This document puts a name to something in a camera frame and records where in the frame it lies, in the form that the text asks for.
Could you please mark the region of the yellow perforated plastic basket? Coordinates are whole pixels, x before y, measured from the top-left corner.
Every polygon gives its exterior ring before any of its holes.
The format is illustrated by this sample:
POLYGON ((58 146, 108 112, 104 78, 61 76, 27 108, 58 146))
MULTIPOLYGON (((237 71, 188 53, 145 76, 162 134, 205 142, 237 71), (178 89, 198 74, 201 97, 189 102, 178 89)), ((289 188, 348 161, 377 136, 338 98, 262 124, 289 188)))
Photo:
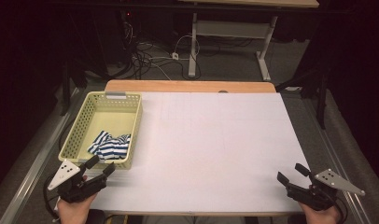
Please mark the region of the yellow perforated plastic basket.
POLYGON ((113 137, 132 136, 127 157, 123 160, 99 160, 96 169, 114 162, 117 169, 130 169, 143 113, 140 93, 92 91, 87 94, 59 154, 59 160, 80 165, 93 154, 87 151, 100 131, 113 137))

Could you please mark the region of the person's left hand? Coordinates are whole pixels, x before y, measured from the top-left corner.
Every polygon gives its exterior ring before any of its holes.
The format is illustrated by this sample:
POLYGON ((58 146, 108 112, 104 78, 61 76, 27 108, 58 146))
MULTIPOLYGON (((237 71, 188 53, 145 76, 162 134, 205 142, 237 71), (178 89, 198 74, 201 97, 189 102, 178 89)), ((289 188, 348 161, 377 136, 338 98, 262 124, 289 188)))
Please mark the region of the person's left hand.
POLYGON ((57 202, 60 221, 62 224, 85 224, 91 204, 97 194, 93 194, 80 203, 68 203, 63 199, 57 202))

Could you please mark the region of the metal floor rail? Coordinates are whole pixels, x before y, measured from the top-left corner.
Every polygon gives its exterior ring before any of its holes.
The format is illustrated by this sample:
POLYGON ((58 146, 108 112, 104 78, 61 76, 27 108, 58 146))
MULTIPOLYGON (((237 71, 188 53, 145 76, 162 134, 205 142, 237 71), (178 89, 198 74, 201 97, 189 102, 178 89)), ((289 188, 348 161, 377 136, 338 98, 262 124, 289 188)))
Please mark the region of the metal floor rail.
POLYGON ((63 96, 57 95, 58 104, 9 170, 0 186, 0 224, 52 224, 43 197, 44 183, 59 165, 59 143, 83 92, 75 88, 69 94, 71 105, 64 115, 63 96))
POLYGON ((353 185, 366 192, 360 196, 348 191, 338 193, 338 202, 346 222, 344 224, 372 224, 371 217, 366 210, 366 202, 371 197, 367 189, 369 165, 359 150, 356 141, 340 113, 333 105, 328 105, 325 113, 325 129, 321 129, 316 120, 316 110, 311 100, 303 101, 305 111, 310 116, 312 128, 320 142, 319 149, 306 151, 306 158, 312 168, 325 170, 328 167, 348 180, 353 185))

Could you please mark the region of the white table mat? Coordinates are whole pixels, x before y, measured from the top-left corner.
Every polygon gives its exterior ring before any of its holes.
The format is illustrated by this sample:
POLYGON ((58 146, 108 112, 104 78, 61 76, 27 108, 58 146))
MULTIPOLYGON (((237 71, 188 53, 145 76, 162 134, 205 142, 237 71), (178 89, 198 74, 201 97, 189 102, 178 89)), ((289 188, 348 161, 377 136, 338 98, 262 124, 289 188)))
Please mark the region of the white table mat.
POLYGON ((279 216, 300 207, 276 176, 301 186, 302 148, 278 93, 144 92, 132 164, 93 208, 181 216, 279 216))

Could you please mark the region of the person's right hand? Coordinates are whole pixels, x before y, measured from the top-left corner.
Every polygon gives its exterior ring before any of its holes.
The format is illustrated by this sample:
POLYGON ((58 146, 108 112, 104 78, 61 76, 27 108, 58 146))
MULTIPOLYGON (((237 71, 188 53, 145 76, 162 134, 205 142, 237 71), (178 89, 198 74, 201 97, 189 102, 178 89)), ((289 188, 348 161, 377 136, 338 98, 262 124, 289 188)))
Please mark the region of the person's right hand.
POLYGON ((303 203, 299 203, 299 206, 305 214, 307 224, 338 224, 341 218, 339 211, 335 207, 316 211, 303 203))

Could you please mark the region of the wooden desk with white legs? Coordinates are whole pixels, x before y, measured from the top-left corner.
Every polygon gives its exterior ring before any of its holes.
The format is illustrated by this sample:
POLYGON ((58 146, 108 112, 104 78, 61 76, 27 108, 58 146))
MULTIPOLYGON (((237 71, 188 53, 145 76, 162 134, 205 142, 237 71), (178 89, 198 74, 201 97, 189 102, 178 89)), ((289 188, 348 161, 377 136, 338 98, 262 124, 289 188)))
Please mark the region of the wooden desk with white legs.
MULTIPOLYGON (((258 7, 259 9, 308 9, 318 8, 317 0, 181 0, 195 7, 201 4, 222 4, 223 6, 258 7)), ((197 54, 200 50, 198 36, 241 37, 262 39, 263 49, 256 52, 256 62, 264 81, 270 81, 270 73, 265 56, 271 42, 278 16, 272 16, 267 22, 219 21, 218 19, 200 20, 198 14, 192 14, 191 45, 189 53, 189 77, 197 73, 197 54)))

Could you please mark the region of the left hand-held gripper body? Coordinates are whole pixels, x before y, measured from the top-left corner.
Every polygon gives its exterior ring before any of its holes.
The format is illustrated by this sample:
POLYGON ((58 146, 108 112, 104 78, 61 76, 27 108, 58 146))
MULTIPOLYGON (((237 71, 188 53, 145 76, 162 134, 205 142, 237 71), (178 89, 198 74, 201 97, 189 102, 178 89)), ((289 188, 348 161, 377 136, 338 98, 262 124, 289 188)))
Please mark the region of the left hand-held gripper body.
POLYGON ((57 189, 61 199, 68 203, 80 203, 106 187, 100 173, 91 180, 84 180, 85 171, 80 165, 64 160, 48 185, 48 190, 57 189))

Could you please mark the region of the blue white striped baby romper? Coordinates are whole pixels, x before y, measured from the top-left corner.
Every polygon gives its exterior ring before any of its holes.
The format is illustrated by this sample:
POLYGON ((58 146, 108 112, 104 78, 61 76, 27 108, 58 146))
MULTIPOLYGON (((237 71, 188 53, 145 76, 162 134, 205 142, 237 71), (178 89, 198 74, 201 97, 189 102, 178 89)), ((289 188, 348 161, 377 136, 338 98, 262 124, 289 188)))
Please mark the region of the blue white striped baby romper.
POLYGON ((100 160, 123 160, 129 152, 131 138, 130 134, 113 137, 106 131, 100 131, 87 151, 98 156, 100 160))

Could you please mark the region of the black stand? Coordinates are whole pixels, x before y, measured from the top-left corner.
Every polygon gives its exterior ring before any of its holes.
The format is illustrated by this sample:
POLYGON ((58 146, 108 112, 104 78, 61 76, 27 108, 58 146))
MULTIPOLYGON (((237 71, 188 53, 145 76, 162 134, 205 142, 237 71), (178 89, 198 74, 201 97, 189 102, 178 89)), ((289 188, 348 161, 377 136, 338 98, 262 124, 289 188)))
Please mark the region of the black stand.
POLYGON ((316 120, 321 129, 325 129, 325 108, 328 87, 329 72, 321 69, 309 69, 298 76, 289 79, 275 86, 275 90, 280 92, 288 87, 301 87, 302 98, 317 98, 316 120))
POLYGON ((71 59, 63 62, 62 65, 62 94, 63 108, 61 115, 64 116, 71 104, 71 87, 73 82, 78 88, 86 88, 87 80, 85 78, 85 70, 81 61, 71 59))

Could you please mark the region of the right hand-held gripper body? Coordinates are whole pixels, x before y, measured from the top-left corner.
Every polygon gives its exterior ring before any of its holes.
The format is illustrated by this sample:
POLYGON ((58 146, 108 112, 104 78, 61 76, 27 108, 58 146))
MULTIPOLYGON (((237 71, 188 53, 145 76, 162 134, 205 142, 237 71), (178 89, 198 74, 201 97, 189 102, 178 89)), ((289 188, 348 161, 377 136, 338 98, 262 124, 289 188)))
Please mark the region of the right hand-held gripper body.
POLYGON ((286 188, 287 196, 316 211, 327 210, 334 206, 337 201, 338 190, 352 192, 360 196, 365 195, 363 189, 359 189, 331 169, 315 175, 311 172, 308 177, 311 185, 307 189, 290 183, 290 187, 286 188))

